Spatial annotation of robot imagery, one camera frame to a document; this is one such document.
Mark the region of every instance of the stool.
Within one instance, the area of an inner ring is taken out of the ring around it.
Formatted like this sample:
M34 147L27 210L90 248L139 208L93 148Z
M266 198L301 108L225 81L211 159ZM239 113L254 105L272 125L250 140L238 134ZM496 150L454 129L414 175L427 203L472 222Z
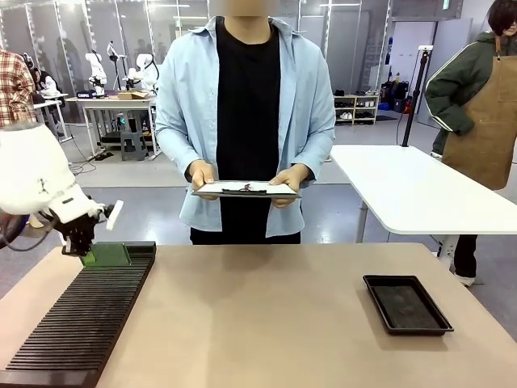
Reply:
M148 155L142 131L120 132L120 150L122 151L122 161L137 160L141 162Z

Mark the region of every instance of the white paper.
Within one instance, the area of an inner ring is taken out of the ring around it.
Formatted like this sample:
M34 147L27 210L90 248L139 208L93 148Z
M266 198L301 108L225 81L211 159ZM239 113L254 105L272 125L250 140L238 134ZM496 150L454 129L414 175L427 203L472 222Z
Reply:
M262 192L266 191L268 195L296 195L296 192L292 190L287 184L279 184L277 186L273 186L269 184L269 182L214 182L207 183L202 188L200 188L197 192L211 192L211 193L221 193L223 189L239 191L242 190L247 184L250 185L249 190L251 192Z

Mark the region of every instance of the open door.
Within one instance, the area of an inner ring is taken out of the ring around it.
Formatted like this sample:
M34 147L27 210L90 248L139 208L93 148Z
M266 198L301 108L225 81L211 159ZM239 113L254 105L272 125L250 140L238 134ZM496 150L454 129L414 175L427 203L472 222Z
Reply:
M434 49L431 54L429 70L422 84L422 98L420 100L420 108L418 110L418 122L440 128L438 123L431 118L427 101L424 95L426 85L429 79L449 62L463 47L469 43L470 30L472 29L472 19L454 19L438 22L436 27L436 36Z

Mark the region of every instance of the brown apron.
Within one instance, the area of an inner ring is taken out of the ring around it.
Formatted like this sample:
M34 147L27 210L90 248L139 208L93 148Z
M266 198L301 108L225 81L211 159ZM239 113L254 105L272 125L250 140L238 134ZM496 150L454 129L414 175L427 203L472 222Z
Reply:
M496 46L500 53L499 38ZM463 108L474 128L449 134L443 163L487 188L505 188L517 138L517 57L494 57L489 81Z

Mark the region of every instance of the neck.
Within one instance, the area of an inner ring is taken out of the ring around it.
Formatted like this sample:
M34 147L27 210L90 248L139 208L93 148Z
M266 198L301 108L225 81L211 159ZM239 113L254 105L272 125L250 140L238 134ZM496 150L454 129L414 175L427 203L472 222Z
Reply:
M269 21L263 16L227 16L225 27L233 37L246 44L266 43L271 37Z

